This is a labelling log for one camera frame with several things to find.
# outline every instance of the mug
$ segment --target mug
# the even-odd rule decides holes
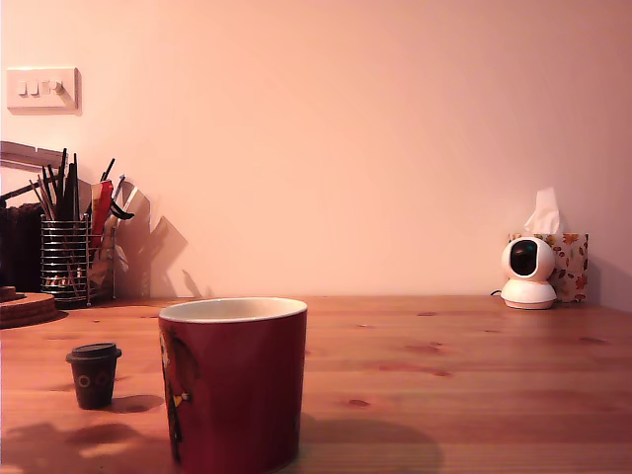
[[[160,312],[159,328],[172,455],[185,473],[272,473],[296,457],[306,303],[181,303]]]

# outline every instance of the white camera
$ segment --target white camera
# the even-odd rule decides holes
[[[555,253],[546,242],[535,237],[512,240],[505,247],[502,265],[510,280],[501,297],[509,308],[551,307],[556,295],[547,279],[555,268]]]

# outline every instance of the metal wire basket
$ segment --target metal wire basket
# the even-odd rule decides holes
[[[62,304],[91,306],[115,298],[115,230],[92,233],[90,217],[41,220],[41,292]]]

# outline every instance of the round wooden board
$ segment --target round wooden board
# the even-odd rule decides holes
[[[0,302],[13,301],[14,299],[24,298],[24,294],[16,293],[15,286],[0,286]]]
[[[51,294],[24,293],[21,299],[0,303],[0,329],[49,321],[58,314]]]

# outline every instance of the camera lens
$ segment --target camera lens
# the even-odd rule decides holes
[[[521,240],[512,247],[510,256],[512,270],[521,277],[528,277],[535,272],[537,265],[537,245],[530,240]]]

